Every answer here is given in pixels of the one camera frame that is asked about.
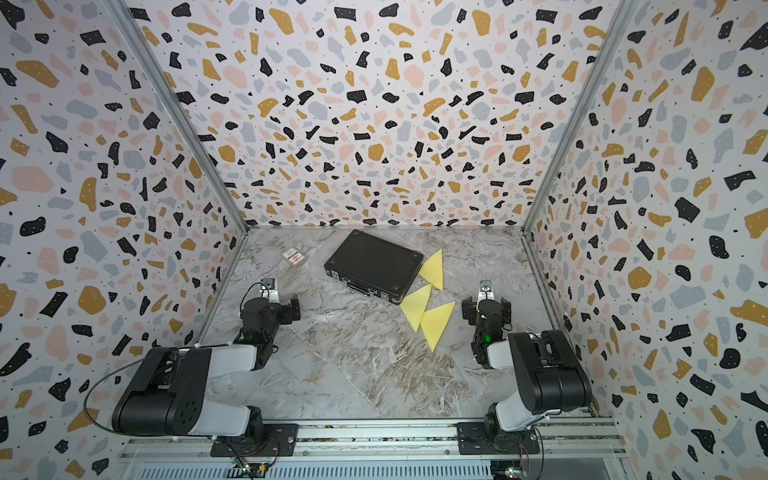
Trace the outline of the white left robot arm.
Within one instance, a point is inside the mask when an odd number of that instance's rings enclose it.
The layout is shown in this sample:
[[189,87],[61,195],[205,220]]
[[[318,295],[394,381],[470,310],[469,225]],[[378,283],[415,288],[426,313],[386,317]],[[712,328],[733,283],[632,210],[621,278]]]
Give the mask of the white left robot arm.
[[138,365],[118,401],[111,428],[128,436],[206,436],[262,441],[260,409],[206,397],[208,381],[262,369],[283,325],[301,319],[299,299],[255,297],[240,307],[240,330],[226,344],[157,347]]

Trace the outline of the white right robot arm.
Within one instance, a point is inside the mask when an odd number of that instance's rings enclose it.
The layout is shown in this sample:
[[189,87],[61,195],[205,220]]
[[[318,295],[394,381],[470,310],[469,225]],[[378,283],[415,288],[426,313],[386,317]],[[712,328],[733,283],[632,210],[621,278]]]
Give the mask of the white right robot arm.
[[511,303],[488,295],[463,300],[462,318],[475,328],[475,361],[487,370],[511,371],[516,382],[516,391],[493,404],[485,416],[488,439],[589,406],[590,381],[562,331],[508,331]]

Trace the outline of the yellow square paper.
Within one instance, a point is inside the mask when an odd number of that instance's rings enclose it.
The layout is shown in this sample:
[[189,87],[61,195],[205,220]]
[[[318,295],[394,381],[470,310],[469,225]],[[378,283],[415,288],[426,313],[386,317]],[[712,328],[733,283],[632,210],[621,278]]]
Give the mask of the yellow square paper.
[[434,352],[445,331],[456,303],[450,302],[439,307],[426,310],[421,318],[420,326],[429,349]]
[[432,285],[426,284],[413,293],[405,296],[400,304],[406,320],[414,332],[419,330],[422,317],[430,299]]
[[438,250],[421,266],[419,275],[438,290],[444,289],[443,251]]

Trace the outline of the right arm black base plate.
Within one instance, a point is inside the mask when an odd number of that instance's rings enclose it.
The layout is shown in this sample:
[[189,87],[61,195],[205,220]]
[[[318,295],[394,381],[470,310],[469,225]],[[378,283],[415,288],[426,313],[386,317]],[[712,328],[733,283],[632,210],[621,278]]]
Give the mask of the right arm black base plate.
[[505,432],[483,422],[459,422],[456,433],[461,455],[538,454],[539,437],[531,430]]

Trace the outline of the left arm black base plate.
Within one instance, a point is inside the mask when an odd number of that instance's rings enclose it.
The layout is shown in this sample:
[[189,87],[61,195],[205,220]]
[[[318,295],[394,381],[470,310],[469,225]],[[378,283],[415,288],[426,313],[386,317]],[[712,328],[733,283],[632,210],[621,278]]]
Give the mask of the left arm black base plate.
[[243,435],[217,437],[210,456],[214,458],[290,457],[298,439],[297,423],[267,423],[249,428]]

